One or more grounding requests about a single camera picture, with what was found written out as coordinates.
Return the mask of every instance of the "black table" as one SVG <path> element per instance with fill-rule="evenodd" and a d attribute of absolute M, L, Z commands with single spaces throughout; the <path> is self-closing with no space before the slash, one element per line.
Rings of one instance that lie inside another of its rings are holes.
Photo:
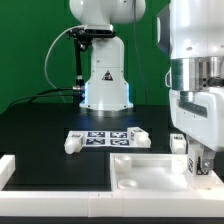
<path fill-rule="evenodd" d="M 67 155 L 70 130 L 126 131 L 141 127 L 151 149 L 84 148 Z M 72 104 L 17 104 L 0 116 L 0 152 L 16 155 L 16 171 L 4 190 L 110 191 L 110 153 L 170 153 L 172 127 L 167 106 L 136 106 L 128 116 L 100 118 L 81 114 Z M 0 223 L 224 223 L 223 219 L 177 218 L 6 218 Z"/>

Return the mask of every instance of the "green backdrop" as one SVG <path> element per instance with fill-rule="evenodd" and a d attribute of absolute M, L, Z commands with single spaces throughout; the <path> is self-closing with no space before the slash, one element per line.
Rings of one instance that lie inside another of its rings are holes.
<path fill-rule="evenodd" d="M 169 0 L 146 0 L 147 10 L 137 24 L 137 38 L 150 105 L 168 104 L 164 76 L 169 58 L 156 45 L 156 15 Z M 44 77 L 44 61 L 55 38 L 79 24 L 69 9 L 69 0 L 0 0 L 0 113 L 15 99 L 51 89 Z M 115 25 L 125 43 L 125 78 L 130 84 L 131 101 L 146 104 L 134 47 L 134 26 Z M 91 50 L 82 54 L 85 79 L 90 74 Z M 49 77 L 57 87 L 75 83 L 72 40 L 63 37 L 49 60 Z M 41 99 L 37 102 L 61 102 Z"/>

